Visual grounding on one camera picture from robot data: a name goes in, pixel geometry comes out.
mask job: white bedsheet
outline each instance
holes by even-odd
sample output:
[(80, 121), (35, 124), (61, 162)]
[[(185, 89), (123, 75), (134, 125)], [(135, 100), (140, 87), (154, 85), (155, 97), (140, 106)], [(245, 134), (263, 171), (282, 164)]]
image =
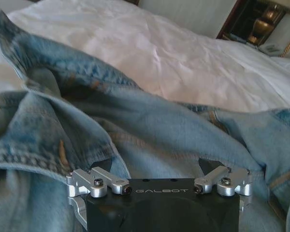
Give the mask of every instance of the white bedsheet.
[[(9, 17), (110, 63), (169, 100), (242, 112), (290, 107), (287, 59), (196, 35), (120, 0), (44, 0)], [(20, 88), (0, 55), (0, 91)]]

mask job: lamp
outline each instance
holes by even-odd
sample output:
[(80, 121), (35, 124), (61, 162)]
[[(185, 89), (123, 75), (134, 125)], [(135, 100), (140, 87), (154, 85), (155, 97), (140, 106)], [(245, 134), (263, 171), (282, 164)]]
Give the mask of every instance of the lamp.
[(248, 41), (254, 45), (265, 42), (285, 14), (290, 14), (290, 0), (258, 0), (268, 4), (261, 18), (257, 18)]
[(267, 1), (267, 2), (272, 2), (273, 4), (280, 5), (282, 8), (284, 8), (286, 13), (290, 14), (290, 0), (271, 0), (271, 1)]

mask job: bolt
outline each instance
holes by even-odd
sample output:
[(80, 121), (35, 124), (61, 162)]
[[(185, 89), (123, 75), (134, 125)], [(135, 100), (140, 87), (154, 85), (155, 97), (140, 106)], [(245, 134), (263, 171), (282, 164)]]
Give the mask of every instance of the bolt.
[(100, 187), (100, 186), (102, 186), (102, 185), (103, 185), (103, 179), (101, 179), (101, 178), (95, 179), (95, 180), (94, 180), (94, 185), (95, 185), (96, 187)]
[(122, 188), (123, 195), (129, 195), (132, 192), (132, 188), (129, 185), (126, 185)]
[(223, 178), (221, 179), (221, 183), (222, 183), (223, 185), (226, 185), (226, 186), (231, 185), (231, 179), (228, 178), (228, 177), (223, 177)]
[(196, 194), (202, 194), (202, 193), (203, 193), (203, 188), (202, 188), (202, 186), (201, 186), (201, 185), (196, 185), (196, 186), (194, 187), (194, 192), (195, 192)]

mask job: denim jacket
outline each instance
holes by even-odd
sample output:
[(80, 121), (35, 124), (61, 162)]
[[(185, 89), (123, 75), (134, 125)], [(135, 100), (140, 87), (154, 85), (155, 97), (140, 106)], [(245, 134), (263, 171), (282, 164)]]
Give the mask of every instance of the denim jacket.
[(65, 175), (111, 159), (124, 178), (195, 178), (199, 158), (251, 170), (240, 231), (290, 232), (290, 109), (255, 114), (177, 103), (123, 73), (18, 28), (0, 49), (24, 91), (0, 94), (0, 232), (78, 232)]

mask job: wooden furniture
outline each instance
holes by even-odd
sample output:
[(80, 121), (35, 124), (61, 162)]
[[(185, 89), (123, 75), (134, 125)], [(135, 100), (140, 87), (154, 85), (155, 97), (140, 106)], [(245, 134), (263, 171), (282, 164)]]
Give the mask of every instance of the wooden furniture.
[[(28, 1), (38, 2), (40, 0), (28, 0)], [(134, 5), (138, 5), (139, 2), (140, 2), (140, 0), (124, 0), (124, 1), (130, 2), (130, 3), (134, 4)]]
[(139, 5), (139, 2), (140, 2), (140, 0), (125, 0), (125, 1), (130, 2), (134, 5)]
[(238, 0), (217, 38), (260, 46), (285, 13), (285, 8), (268, 1)]

